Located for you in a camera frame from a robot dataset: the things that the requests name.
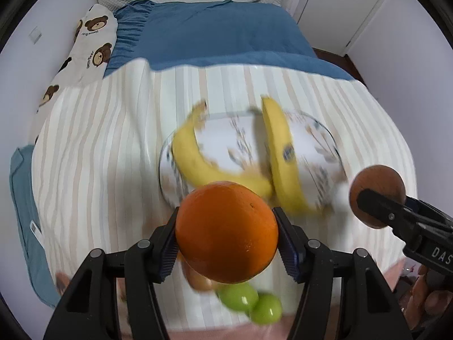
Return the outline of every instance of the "striped bed sheet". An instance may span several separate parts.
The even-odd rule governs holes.
[[[89,86],[64,89],[39,135],[32,161],[33,195],[54,281],[58,272],[74,275],[91,249],[125,250],[168,220],[172,210],[159,191],[159,154],[193,104],[206,100],[211,114],[246,111],[259,108],[264,94],[284,110],[308,113],[330,130],[349,182],[365,167],[384,164],[401,175],[409,196],[417,196],[414,164],[403,136],[359,81],[259,65],[153,71],[146,60],[135,59]],[[352,212],[295,222],[331,249],[364,247],[383,272],[403,257],[404,243],[389,228],[370,229]],[[296,312],[302,286],[286,275],[278,254],[252,281],[279,296],[285,314]],[[195,293],[179,262],[155,287],[170,331],[249,321],[228,311],[215,294]],[[339,290],[334,288],[334,302]],[[127,333],[125,303],[119,305],[121,328]]]

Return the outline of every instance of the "door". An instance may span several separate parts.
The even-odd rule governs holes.
[[[343,55],[378,0],[308,0],[298,25],[312,47]]]

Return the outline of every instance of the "light switch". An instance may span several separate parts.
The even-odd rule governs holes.
[[[42,36],[42,33],[38,27],[33,28],[33,30],[29,34],[30,40],[31,40],[31,42],[33,42],[33,44],[38,42],[38,40],[39,40],[39,38],[41,38],[41,36]]]

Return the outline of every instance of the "brown floor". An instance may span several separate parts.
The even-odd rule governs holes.
[[[328,62],[331,62],[332,64],[335,64],[337,67],[340,67],[341,69],[347,71],[349,74],[351,74],[352,77],[356,78],[357,80],[359,80],[363,84],[365,84],[362,76],[360,75],[359,71],[354,66],[354,63],[351,61],[351,59],[349,58],[348,55],[345,55],[342,58],[339,55],[335,55],[334,53],[330,53],[330,52],[323,51],[323,50],[318,50],[317,48],[314,48],[313,50],[314,50],[316,56],[318,56],[318,58],[320,58],[321,60],[328,61]]]

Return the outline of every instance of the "green fruit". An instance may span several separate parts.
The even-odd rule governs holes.
[[[250,319],[258,325],[269,325],[280,321],[282,303],[272,294],[260,293],[257,304],[249,313]]]
[[[222,286],[217,296],[225,307],[237,312],[250,311],[258,301],[258,292],[246,282]]]

